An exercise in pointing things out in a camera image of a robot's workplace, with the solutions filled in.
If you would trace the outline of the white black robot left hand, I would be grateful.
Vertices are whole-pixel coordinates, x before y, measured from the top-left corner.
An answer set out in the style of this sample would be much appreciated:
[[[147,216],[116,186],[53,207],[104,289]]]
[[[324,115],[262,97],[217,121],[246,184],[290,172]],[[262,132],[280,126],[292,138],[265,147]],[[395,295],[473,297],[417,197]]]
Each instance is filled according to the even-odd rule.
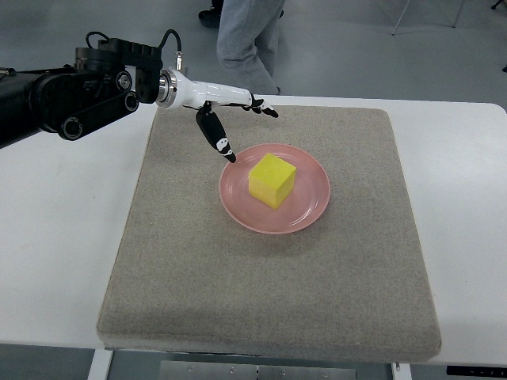
[[[278,117],[278,112],[266,100],[256,98],[247,89],[192,81],[172,69],[161,72],[156,104],[165,109],[195,110],[196,123],[208,143],[231,163],[236,161],[236,157],[214,108],[239,107],[257,114]]]

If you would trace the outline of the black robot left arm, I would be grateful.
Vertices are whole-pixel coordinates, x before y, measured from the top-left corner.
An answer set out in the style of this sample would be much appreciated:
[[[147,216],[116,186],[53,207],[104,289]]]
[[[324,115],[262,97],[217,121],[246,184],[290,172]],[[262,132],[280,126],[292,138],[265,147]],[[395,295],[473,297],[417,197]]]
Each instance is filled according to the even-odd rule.
[[[1,69],[1,146],[42,131],[83,138],[161,98],[162,49],[100,33],[54,69]]]

